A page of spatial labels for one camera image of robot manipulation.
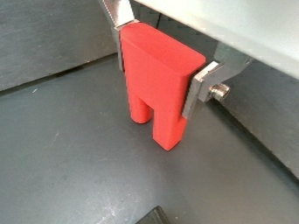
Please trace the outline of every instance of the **screw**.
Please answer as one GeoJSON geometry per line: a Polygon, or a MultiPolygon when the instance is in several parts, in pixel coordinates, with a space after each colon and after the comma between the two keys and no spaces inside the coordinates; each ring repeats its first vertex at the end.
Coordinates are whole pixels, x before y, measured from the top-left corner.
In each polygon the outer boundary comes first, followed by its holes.
{"type": "Polygon", "coordinates": [[[219,102],[227,97],[229,92],[229,87],[224,84],[217,84],[209,89],[209,95],[213,97],[219,102]]]}

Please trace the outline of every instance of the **red object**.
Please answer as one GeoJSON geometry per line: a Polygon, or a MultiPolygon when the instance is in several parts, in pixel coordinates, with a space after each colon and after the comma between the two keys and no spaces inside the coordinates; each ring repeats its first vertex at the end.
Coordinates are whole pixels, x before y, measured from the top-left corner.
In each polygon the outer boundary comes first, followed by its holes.
{"type": "Polygon", "coordinates": [[[181,140],[187,87],[205,58],[143,23],[120,31],[131,117],[147,123],[153,110],[153,140],[169,150],[181,140]]]}

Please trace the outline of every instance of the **metal clamp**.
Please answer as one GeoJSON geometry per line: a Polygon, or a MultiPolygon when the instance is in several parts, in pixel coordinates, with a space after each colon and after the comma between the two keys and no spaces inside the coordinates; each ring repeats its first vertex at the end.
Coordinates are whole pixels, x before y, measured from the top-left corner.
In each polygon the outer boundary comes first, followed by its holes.
{"type": "Polygon", "coordinates": [[[181,115],[189,119],[197,99],[200,107],[213,97],[221,101],[228,92],[229,87],[221,82],[237,75],[252,62],[252,58],[243,52],[228,45],[219,42],[217,49],[212,61],[200,72],[192,77],[189,92],[184,103],[181,115]]]}
{"type": "Polygon", "coordinates": [[[131,3],[128,0],[99,0],[99,4],[105,13],[111,25],[113,40],[116,42],[119,69],[124,72],[124,60],[121,53],[119,31],[121,28],[139,21],[135,19],[131,3]]]}

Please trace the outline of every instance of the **white metal panel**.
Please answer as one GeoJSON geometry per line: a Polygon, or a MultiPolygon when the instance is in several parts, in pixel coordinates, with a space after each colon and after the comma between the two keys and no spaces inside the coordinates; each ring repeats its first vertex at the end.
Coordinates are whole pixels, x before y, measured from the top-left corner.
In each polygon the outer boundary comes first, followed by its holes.
{"type": "Polygon", "coordinates": [[[299,79],[299,1],[136,1],[299,79]]]}

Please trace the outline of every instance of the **black object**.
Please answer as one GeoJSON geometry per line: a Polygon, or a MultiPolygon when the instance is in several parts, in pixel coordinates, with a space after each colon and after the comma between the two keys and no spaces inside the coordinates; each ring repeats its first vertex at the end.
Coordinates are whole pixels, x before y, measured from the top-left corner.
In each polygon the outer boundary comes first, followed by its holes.
{"type": "Polygon", "coordinates": [[[160,206],[153,208],[151,212],[136,224],[171,224],[160,206]]]}

